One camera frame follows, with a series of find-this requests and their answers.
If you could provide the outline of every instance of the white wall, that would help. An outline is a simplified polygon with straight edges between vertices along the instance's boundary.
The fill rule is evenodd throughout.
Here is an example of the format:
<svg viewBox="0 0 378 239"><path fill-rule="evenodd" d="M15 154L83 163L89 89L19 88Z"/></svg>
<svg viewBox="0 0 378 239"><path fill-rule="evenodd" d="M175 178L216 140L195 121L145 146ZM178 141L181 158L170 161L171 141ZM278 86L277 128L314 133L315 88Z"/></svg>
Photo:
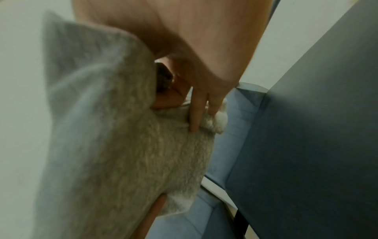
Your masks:
<svg viewBox="0 0 378 239"><path fill-rule="evenodd" d="M348 7L347 0L282 0L243 81L270 88ZM1 239L28 238L47 152L51 121L40 43L46 9L72 19L69 0L0 3Z"/></svg>

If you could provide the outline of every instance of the clothing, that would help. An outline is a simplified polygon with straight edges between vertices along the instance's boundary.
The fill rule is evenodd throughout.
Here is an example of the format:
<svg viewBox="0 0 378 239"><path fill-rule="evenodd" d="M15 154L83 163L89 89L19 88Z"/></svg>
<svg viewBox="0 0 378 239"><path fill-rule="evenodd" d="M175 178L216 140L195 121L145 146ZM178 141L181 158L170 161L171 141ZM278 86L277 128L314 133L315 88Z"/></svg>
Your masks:
<svg viewBox="0 0 378 239"><path fill-rule="evenodd" d="M43 41L53 129L32 238L129 238L162 193L161 215L187 211L226 103L190 133L188 101L150 109L156 65L135 36L49 13Z"/></svg>

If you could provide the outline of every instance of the finger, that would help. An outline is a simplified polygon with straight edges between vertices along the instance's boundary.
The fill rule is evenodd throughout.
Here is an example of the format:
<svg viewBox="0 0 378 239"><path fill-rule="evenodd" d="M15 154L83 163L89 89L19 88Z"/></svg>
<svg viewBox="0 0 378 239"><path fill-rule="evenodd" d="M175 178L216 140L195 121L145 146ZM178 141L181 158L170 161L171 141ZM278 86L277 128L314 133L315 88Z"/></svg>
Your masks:
<svg viewBox="0 0 378 239"><path fill-rule="evenodd" d="M182 105L190 90L190 84L179 76L175 76L171 87L156 94L152 109L166 109Z"/></svg>
<svg viewBox="0 0 378 239"><path fill-rule="evenodd" d="M197 132L200 128L202 117L205 112L207 94L193 89L192 98L189 107L189 130Z"/></svg>
<svg viewBox="0 0 378 239"><path fill-rule="evenodd" d="M163 208L166 200L166 195L159 196L159 198L151 206L146 217L142 220L137 229L134 231L133 235L131 236L131 239L145 239L145 237L148 234L148 231L154 223L155 218L158 216L159 212Z"/></svg>
<svg viewBox="0 0 378 239"><path fill-rule="evenodd" d="M208 113L209 115L215 115L219 108L222 106L224 97L219 97L219 96L209 96L208 101L209 101L209 108L208 108Z"/></svg>

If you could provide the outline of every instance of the towel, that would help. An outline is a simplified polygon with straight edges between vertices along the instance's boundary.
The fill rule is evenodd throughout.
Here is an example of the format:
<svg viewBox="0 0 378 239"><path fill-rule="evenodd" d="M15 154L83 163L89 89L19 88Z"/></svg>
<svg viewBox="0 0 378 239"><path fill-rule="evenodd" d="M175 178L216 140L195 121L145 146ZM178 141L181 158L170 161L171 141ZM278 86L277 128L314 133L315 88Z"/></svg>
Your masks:
<svg viewBox="0 0 378 239"><path fill-rule="evenodd" d="M150 109L169 84L157 85L154 56L137 37L53 13L43 24L53 128L32 239L129 238L162 193L161 216L187 211L226 127L226 102L191 133L189 99Z"/></svg>

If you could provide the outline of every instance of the hand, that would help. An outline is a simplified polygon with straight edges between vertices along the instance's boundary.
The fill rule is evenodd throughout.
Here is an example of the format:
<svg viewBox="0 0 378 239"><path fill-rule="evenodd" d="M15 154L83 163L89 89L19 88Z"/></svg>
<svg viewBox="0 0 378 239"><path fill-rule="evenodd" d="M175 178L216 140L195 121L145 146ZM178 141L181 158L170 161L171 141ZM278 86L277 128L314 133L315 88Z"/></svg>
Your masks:
<svg viewBox="0 0 378 239"><path fill-rule="evenodd" d="M158 216L159 212L164 206L165 201L167 200L166 195L161 195L151 206L149 212L147 213L146 217L143 221L139 224L137 229L134 231L133 235L131 235L130 239L144 239L147 236L150 227L155 221L155 218Z"/></svg>
<svg viewBox="0 0 378 239"><path fill-rule="evenodd" d="M193 87L189 129L207 101L214 115L246 69L265 29L271 0L73 0L78 20L135 34L174 75L152 108L180 106Z"/></svg>

